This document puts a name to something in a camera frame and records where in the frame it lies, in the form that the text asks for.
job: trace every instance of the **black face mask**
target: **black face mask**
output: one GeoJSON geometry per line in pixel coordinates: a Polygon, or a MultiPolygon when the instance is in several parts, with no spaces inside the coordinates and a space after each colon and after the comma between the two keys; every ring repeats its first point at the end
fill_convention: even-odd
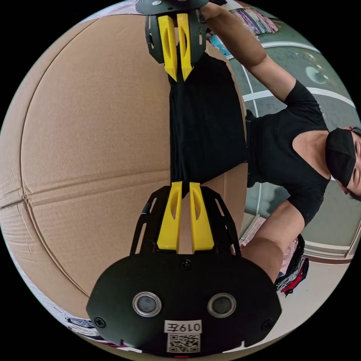
{"type": "Polygon", "coordinates": [[[350,130],[336,128],[327,136],[326,164],[332,176],[347,187],[356,164],[355,146],[350,130]]]}

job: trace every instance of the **woman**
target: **woman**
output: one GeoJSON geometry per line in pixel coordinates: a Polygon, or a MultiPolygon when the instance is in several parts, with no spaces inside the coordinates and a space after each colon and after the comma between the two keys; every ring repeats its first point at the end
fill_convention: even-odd
{"type": "Polygon", "coordinates": [[[290,194],[242,250],[274,282],[283,254],[319,210],[333,176],[345,194],[361,197],[361,133],[329,132],[312,94],[266,54],[232,13],[213,3],[202,9],[207,26],[286,109],[255,118],[247,111],[249,184],[270,182],[290,194]]]}

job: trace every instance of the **screw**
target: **screw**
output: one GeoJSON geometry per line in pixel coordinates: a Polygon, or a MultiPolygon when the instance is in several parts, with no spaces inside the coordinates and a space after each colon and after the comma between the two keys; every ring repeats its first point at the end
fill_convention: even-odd
{"type": "Polygon", "coordinates": [[[262,331],[268,331],[273,327],[273,321],[272,320],[266,320],[262,326],[261,329],[262,331]]]}
{"type": "Polygon", "coordinates": [[[105,321],[101,318],[101,317],[96,317],[94,319],[94,323],[99,327],[99,328],[104,328],[105,327],[105,321]]]}
{"type": "Polygon", "coordinates": [[[191,269],[192,264],[190,260],[184,259],[183,261],[180,262],[179,266],[181,270],[187,271],[191,269]]]}

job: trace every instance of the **cardboard box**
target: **cardboard box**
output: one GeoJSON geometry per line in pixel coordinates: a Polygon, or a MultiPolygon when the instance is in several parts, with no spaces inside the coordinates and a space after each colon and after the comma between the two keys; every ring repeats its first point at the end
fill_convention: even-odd
{"type": "MultiPolygon", "coordinates": [[[[77,317],[88,318],[99,275],[129,254],[150,194],[170,183],[170,86],[144,24],[113,15],[69,30],[21,83],[0,134],[6,243],[34,284],[77,317]]],[[[246,183],[242,164],[207,184],[238,230],[246,183]]],[[[189,223],[187,196],[181,253],[191,252],[189,223]]]]}

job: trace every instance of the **tiled floor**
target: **tiled floor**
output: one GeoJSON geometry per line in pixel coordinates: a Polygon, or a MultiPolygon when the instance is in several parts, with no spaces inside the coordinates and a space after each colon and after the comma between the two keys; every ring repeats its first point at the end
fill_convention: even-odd
{"type": "MultiPolygon", "coordinates": [[[[280,24],[280,30],[275,34],[262,34],[259,39],[265,42],[299,42],[306,45],[312,45],[302,35],[294,31],[286,24],[280,24]]],[[[293,46],[278,46],[266,48],[268,55],[279,65],[285,68],[290,74],[297,78],[301,83],[309,88],[318,88],[325,91],[331,91],[340,96],[350,99],[342,80],[333,70],[332,66],[323,57],[322,54],[293,46]],[[306,69],[311,69],[311,73],[320,73],[316,77],[308,76],[306,69]]],[[[266,88],[259,83],[251,74],[245,72],[237,60],[230,60],[234,70],[237,84],[242,95],[264,91],[266,88]]],[[[330,130],[337,127],[359,126],[360,119],[356,109],[346,102],[324,95],[315,95],[321,111],[324,113],[326,124],[330,130]]],[[[275,97],[266,97],[256,99],[255,102],[247,101],[246,107],[255,114],[255,106],[259,116],[275,113],[285,108],[285,105],[275,97]]],[[[255,214],[259,200],[260,184],[247,191],[246,212],[255,214]]],[[[264,183],[261,188],[261,198],[258,212],[263,217],[268,217],[270,213],[285,199],[288,193],[283,187],[264,183]]],[[[350,245],[361,219],[361,205],[354,200],[346,197],[335,182],[330,182],[324,203],[313,221],[302,232],[305,239],[309,241],[347,246],[350,245]]]]}

